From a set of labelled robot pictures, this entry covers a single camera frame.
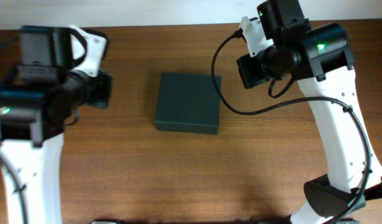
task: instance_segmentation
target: wire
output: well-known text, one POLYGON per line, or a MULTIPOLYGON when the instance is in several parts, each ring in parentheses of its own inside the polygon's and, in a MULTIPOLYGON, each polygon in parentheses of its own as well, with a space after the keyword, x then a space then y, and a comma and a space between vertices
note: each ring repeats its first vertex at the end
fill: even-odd
POLYGON ((66 127, 73 126, 73 125, 77 124, 80 120, 80 114, 79 114, 79 111, 77 109, 72 110, 72 113, 75 115, 75 119, 71 123, 66 124, 65 125, 66 127))
POLYGON ((21 213, 22 213, 22 222, 23 224, 28 224, 28 213, 27 213, 27 208, 25 204, 25 196, 24 196, 25 186, 21 187, 19 180, 17 176, 15 175, 15 172, 8 166, 7 162, 2 158, 2 156, 0 156, 0 165, 7 170, 7 173, 12 179, 12 182, 15 187, 13 194, 18 193, 18 197, 19 197, 19 206, 21 208, 21 213))
POLYGON ((270 84, 270 87, 268 88, 268 95, 271 97, 271 98, 279 98, 280 96, 282 96, 283 94, 285 94, 293 85, 293 83, 295 82, 293 80, 293 78, 291 78, 291 80, 289 80, 289 83, 285 86, 285 88, 279 92, 277 95, 273 96, 273 89, 274 89, 274 85, 276 84, 276 81, 280 80, 279 78, 274 78, 272 81, 271 81, 271 84, 270 84))
POLYGON ((289 101, 285 101, 285 102, 282 102, 282 103, 278 103, 276 105, 272 105, 272 106, 269 106, 267 108, 264 108, 264 109, 261 109, 261 110, 258 110, 258 111, 252 111, 252 112, 242 112, 242 111, 238 111, 238 110, 234 109, 224 99, 224 96, 222 95, 222 93, 221 93, 221 91, 220 91, 220 89, 219 89, 219 87, 217 85, 216 78, 215 78, 215 64, 216 64, 216 59, 217 59, 217 56, 218 56, 220 50, 231 39, 234 39, 236 37, 238 38, 239 35, 237 35, 237 32, 239 32, 239 30, 236 31, 233 35, 229 36, 229 38, 227 38, 219 46, 219 48, 217 48, 217 50, 215 52, 215 55, 213 56, 213 60, 212 60, 212 81, 213 81, 213 85, 215 86, 216 92, 219 95, 220 99, 222 100, 224 105, 226 105, 226 107, 228 109, 230 109, 234 113, 241 114, 241 115, 257 115, 257 114, 262 114, 262 113, 265 113, 265 112, 268 112, 268 111, 271 111, 271 110, 275 110, 275 109, 283 107, 283 106, 293 105, 293 104, 296 104, 296 103, 310 102, 310 101, 328 101, 328 102, 331 102, 331 103, 336 103, 336 104, 340 105, 341 107, 343 107, 343 111, 345 113, 348 113, 351 116, 353 122, 355 123, 355 125, 357 127, 357 130, 358 130, 358 133, 360 134, 361 141, 362 141, 362 143, 364 145, 365 161, 366 161, 365 170, 363 172, 361 187, 357 190, 355 199, 352 202, 352 204, 348 208, 346 208, 342 213, 340 213, 339 215, 331 218, 329 221, 327 221, 327 222, 325 222, 323 224, 334 224, 334 223, 338 222, 345 215, 347 215, 350 212, 354 211, 354 208, 356 207, 357 203, 361 200, 362 197, 364 197, 364 191, 366 189, 366 186, 368 185, 368 179, 370 177, 370 174, 372 173, 372 170, 371 170, 371 148, 370 148, 368 136, 366 135, 366 133, 364 131, 364 128, 363 128, 363 126, 360 123, 360 120, 358 119, 357 115, 354 113, 352 107, 348 106, 346 103, 344 103, 344 102, 342 102, 342 101, 340 101, 338 99, 330 98, 330 97, 325 97, 325 96, 298 98, 298 99, 294 99, 294 100, 289 100, 289 101))
POLYGON ((15 43, 19 41, 19 37, 15 37, 13 39, 9 39, 9 40, 5 40, 4 42, 0 43, 0 50, 2 50, 3 48, 6 48, 8 47, 9 45, 15 43))
POLYGON ((2 85, 12 85, 14 80, 17 78, 18 74, 18 65, 15 65, 11 68, 10 72, 4 77, 2 85))

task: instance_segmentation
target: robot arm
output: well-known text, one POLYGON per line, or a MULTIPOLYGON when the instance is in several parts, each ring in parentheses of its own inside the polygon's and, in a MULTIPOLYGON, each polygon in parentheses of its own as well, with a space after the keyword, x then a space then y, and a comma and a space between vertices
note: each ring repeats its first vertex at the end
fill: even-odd
POLYGON ((107 45, 104 34, 75 26, 22 28, 18 71, 24 85, 0 86, 0 162, 9 223, 62 223, 64 120, 84 104, 108 106, 111 78, 99 71, 107 45))
MULTIPOLYGON (((266 1, 258 13, 260 20, 244 17, 240 24, 249 49, 237 61, 245 88, 290 73, 306 98, 327 97, 349 105, 366 132, 345 31, 337 24, 312 29, 296 0, 266 1)), ((347 111, 329 101, 309 103, 324 144, 328 174, 304 185, 307 201, 288 220, 293 224, 326 223, 347 210, 366 170, 362 137, 347 111)), ((367 200, 382 198, 382 166, 369 146, 371 174, 364 197, 352 211, 364 207, 367 200)))

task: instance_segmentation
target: dark green box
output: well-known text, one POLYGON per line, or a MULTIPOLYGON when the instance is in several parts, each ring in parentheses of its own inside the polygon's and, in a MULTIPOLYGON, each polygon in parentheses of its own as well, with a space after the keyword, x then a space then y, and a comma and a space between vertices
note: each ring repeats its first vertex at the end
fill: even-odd
MULTIPOLYGON (((216 77, 221 87, 221 77, 216 77)), ((220 98, 209 75, 163 72, 155 124, 160 131, 217 134, 220 98)))

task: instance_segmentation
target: wooden table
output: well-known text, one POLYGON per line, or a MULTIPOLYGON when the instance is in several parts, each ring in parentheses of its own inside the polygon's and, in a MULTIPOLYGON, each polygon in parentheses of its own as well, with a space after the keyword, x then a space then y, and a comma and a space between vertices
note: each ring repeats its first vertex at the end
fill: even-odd
MULTIPOLYGON (((339 23, 350 36, 358 97, 382 164, 382 20, 339 23)), ((154 126, 161 72, 209 74, 216 48, 237 28, 98 29, 111 39, 101 67, 114 77, 113 94, 107 110, 82 107, 80 122, 65 133, 60 174, 64 223, 103 217, 150 222, 264 219, 289 215, 302 205, 303 184, 327 172, 307 103, 252 117, 221 105, 217 136, 160 132, 154 126)), ((0 40, 15 34, 0 32, 0 40)), ((223 94, 235 108, 255 110, 302 97, 297 85, 279 100, 268 97, 268 84, 245 90, 236 59, 246 53, 245 43, 233 40, 217 62, 223 94)), ((18 45, 1 52, 0 79, 19 60, 18 45)), ((0 174, 0 223, 7 223, 6 215, 0 174)), ((382 200, 352 216, 382 223, 382 200)))

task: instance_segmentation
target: green led light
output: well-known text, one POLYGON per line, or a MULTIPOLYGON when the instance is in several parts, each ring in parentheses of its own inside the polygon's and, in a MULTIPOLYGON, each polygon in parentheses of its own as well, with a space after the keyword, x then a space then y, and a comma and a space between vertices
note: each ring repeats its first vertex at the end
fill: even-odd
POLYGON ((319 45, 317 45, 317 48, 318 48, 318 50, 323 50, 323 49, 325 49, 325 44, 319 44, 319 45))
POLYGON ((0 109, 0 114, 1 115, 5 115, 5 114, 8 114, 10 112, 10 108, 7 108, 7 107, 3 107, 0 109))

